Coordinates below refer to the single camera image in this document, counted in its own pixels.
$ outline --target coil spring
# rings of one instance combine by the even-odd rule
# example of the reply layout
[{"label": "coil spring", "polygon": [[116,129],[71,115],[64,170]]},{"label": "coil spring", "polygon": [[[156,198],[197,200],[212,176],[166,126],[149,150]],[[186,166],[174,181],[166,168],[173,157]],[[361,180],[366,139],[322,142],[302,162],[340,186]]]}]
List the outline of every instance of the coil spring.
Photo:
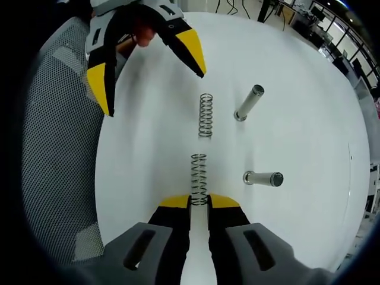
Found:
[{"label": "coil spring", "polygon": [[207,204],[206,155],[191,156],[191,204],[201,206]]},{"label": "coil spring", "polygon": [[201,95],[199,104],[199,129],[198,135],[211,138],[213,135],[213,96],[208,93]]}]

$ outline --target metal rod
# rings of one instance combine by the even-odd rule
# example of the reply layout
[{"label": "metal rod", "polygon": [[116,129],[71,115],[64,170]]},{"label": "metal rod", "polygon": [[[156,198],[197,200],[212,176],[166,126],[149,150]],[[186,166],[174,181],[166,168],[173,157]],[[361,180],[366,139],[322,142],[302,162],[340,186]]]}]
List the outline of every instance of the metal rod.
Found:
[{"label": "metal rod", "polygon": [[247,185],[261,184],[279,187],[284,181],[284,176],[280,172],[255,173],[247,171],[243,175],[243,181]]},{"label": "metal rod", "polygon": [[249,92],[247,98],[244,100],[240,108],[235,111],[234,117],[237,121],[242,122],[247,118],[247,114],[257,101],[264,95],[264,88],[261,85],[255,85],[251,92]]}]

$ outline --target cable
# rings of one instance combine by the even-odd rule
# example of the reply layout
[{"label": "cable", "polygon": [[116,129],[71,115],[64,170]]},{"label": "cable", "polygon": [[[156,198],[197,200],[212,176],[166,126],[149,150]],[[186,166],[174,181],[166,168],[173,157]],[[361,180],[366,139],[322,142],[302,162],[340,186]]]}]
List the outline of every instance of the cable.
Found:
[{"label": "cable", "polygon": [[249,14],[248,14],[248,12],[247,12],[247,9],[246,9],[245,6],[244,6],[244,0],[242,0],[242,2],[243,2],[243,9],[244,9],[244,11],[246,12],[248,18],[251,19],[250,16],[249,16]]},{"label": "cable", "polygon": [[283,13],[283,17],[284,17],[284,26],[283,26],[283,31],[285,30],[285,15],[284,15],[284,10],[282,9],[281,10],[281,13]]},{"label": "cable", "polygon": [[219,6],[220,6],[220,0],[218,1],[218,5],[216,7],[215,13],[218,13]]},{"label": "cable", "polygon": [[227,15],[229,15],[233,9],[235,9],[235,12],[231,15],[235,15],[238,12],[238,9],[235,8],[235,0],[232,0],[232,4],[230,3],[230,1],[226,1],[231,6],[231,10],[227,13]]},{"label": "cable", "polygon": [[272,14],[273,11],[274,11],[274,7],[275,7],[275,5],[273,5],[273,7],[272,7],[272,11],[270,11],[269,15],[264,19],[264,22],[263,22],[263,23],[265,23],[265,21],[267,21],[268,18],[271,16],[271,14]]}]

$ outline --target round white table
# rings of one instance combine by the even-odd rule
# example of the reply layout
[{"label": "round white table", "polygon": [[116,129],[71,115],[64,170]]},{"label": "round white table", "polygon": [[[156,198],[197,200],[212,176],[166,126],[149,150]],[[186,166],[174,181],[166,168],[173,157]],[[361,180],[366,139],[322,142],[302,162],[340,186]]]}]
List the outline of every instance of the round white table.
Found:
[{"label": "round white table", "polygon": [[[205,153],[210,193],[239,202],[251,223],[288,242],[305,265],[336,270],[359,228],[369,183],[368,139],[353,88],[287,33],[228,15],[186,18],[202,43],[203,79],[157,36],[134,50],[116,84],[115,117],[104,118],[96,161],[104,244],[147,222],[163,198],[189,194],[191,154]],[[265,94],[237,122],[233,113],[254,84]],[[202,93],[214,96],[210,140],[198,138]],[[281,172],[284,183],[247,186],[247,170]],[[191,236],[207,249],[207,229],[196,232],[206,225],[200,211]],[[211,259],[191,251],[193,267],[212,268]]]}]

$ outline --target gray mesh chair back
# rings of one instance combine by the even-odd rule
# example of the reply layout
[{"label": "gray mesh chair back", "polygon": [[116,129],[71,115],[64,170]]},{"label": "gray mesh chair back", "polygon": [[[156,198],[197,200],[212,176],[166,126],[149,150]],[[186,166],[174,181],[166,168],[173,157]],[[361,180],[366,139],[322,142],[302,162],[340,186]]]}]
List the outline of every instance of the gray mesh chair back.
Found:
[{"label": "gray mesh chair back", "polygon": [[24,210],[59,265],[103,253],[94,194],[103,113],[86,82],[87,33],[77,18],[62,25],[41,48],[25,88]]}]

